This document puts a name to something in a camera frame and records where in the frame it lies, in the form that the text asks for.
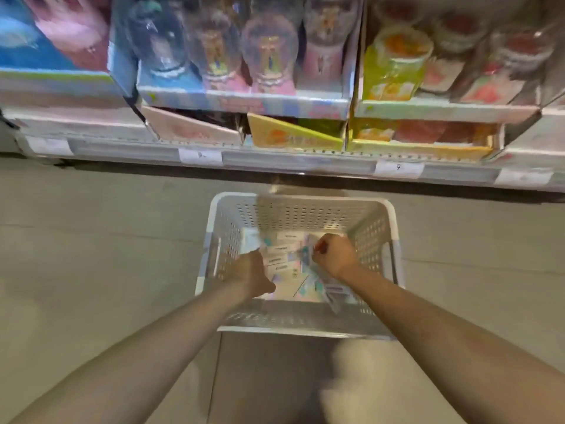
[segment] shopping basket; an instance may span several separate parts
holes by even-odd
[[[210,205],[196,294],[222,281],[230,263],[244,252],[246,238],[280,231],[347,234],[363,265],[404,287],[396,216],[386,199],[224,192]],[[323,302],[253,299],[219,330],[392,338],[359,298],[339,313]]]

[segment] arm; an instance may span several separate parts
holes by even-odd
[[[363,268],[345,237],[322,237],[314,261],[365,300],[466,422],[563,422],[558,370]]]
[[[75,370],[11,424],[144,423],[222,320],[275,291],[258,251],[241,256],[226,279]]]

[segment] blue box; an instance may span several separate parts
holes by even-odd
[[[140,63],[137,90],[153,107],[346,120],[353,98],[362,9],[363,3],[360,2],[357,23],[346,42],[341,83],[310,85],[302,79],[299,61],[295,66],[296,95],[223,92],[206,90],[195,70],[189,70],[179,78],[168,79],[155,77]]]
[[[131,97],[135,87],[137,60],[129,48],[122,18],[135,1],[112,0],[107,71],[76,68],[41,34],[27,7],[18,1],[21,6],[20,17],[25,20],[27,16],[41,37],[35,49],[0,47],[0,92]]]

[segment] shelf label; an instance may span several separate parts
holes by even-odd
[[[26,137],[29,147],[40,155],[74,156],[64,138]]]
[[[420,178],[424,170],[423,162],[392,162],[379,160],[375,167],[374,175],[377,177],[407,178],[415,180]]]
[[[553,171],[546,168],[533,168],[520,170],[513,168],[502,168],[494,184],[502,186],[545,186],[551,180]]]
[[[222,151],[216,149],[186,149],[179,148],[179,158],[182,163],[187,165],[210,165],[222,167],[224,161]]]

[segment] gray floor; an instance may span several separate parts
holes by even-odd
[[[193,297],[215,194],[269,190],[0,159],[0,423]],[[565,371],[563,205],[378,195],[408,289]],[[212,424],[461,422],[395,342],[229,334],[218,355],[219,342],[150,422],[205,423],[210,404]]]

